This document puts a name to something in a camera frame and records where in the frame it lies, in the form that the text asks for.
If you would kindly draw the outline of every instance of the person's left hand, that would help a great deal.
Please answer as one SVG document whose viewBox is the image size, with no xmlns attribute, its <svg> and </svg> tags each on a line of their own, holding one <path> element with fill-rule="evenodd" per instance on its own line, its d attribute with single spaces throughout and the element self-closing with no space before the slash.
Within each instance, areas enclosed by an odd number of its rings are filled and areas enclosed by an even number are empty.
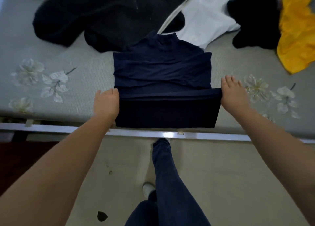
<svg viewBox="0 0 315 226">
<path fill-rule="evenodd" d="M 94 98 L 94 115 L 101 118 L 110 117 L 112 121 L 119 113 L 119 92 L 117 88 L 109 89 L 101 93 L 97 91 Z"/>
</svg>

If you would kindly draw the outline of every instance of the hand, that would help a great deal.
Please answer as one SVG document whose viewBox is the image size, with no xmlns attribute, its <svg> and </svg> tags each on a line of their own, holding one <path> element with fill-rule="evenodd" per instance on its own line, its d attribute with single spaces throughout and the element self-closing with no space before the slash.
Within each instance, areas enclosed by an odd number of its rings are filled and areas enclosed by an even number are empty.
<svg viewBox="0 0 315 226">
<path fill-rule="evenodd" d="M 117 88 L 101 93 L 97 91 L 94 98 L 94 115 L 114 121 L 119 113 L 119 92 Z"/>
<path fill-rule="evenodd" d="M 226 75 L 221 79 L 221 88 L 223 93 L 221 104 L 232 116 L 235 117 L 239 112 L 250 109 L 247 92 L 241 81 Z"/>
</svg>

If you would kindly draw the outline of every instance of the tile floor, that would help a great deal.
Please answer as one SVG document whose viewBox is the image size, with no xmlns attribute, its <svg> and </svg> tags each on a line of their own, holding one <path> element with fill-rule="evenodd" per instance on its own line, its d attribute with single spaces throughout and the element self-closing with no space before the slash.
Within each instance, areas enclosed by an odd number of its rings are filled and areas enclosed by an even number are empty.
<svg viewBox="0 0 315 226">
<path fill-rule="evenodd" d="M 150 154 L 154 140 L 105 137 L 66 226 L 124 225 L 144 200 L 142 184 L 154 182 Z M 180 177 L 212 226 L 308 225 L 251 143 L 178 139 L 170 143 Z M 108 219 L 99 222 L 98 211 Z"/>
</svg>

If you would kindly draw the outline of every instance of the white shoe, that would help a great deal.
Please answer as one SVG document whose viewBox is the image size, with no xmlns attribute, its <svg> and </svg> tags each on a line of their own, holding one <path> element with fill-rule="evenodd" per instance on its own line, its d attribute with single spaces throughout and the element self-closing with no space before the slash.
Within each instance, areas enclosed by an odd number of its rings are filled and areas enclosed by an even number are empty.
<svg viewBox="0 0 315 226">
<path fill-rule="evenodd" d="M 151 192 L 155 191 L 155 186 L 149 182 L 145 182 L 142 186 L 144 197 L 148 200 Z"/>
</svg>

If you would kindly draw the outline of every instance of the leg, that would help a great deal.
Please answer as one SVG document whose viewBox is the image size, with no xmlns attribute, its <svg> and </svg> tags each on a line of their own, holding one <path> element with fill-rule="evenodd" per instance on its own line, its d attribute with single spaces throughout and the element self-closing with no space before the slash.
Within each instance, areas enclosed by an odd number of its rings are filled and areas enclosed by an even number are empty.
<svg viewBox="0 0 315 226">
<path fill-rule="evenodd" d="M 158 207 L 156 192 L 146 195 L 148 200 L 142 201 L 131 213 L 125 226 L 158 226 Z"/>
<path fill-rule="evenodd" d="M 153 164 L 159 222 L 162 226 L 211 226 L 201 208 L 180 179 L 169 142 L 161 138 L 153 144 Z"/>
</svg>

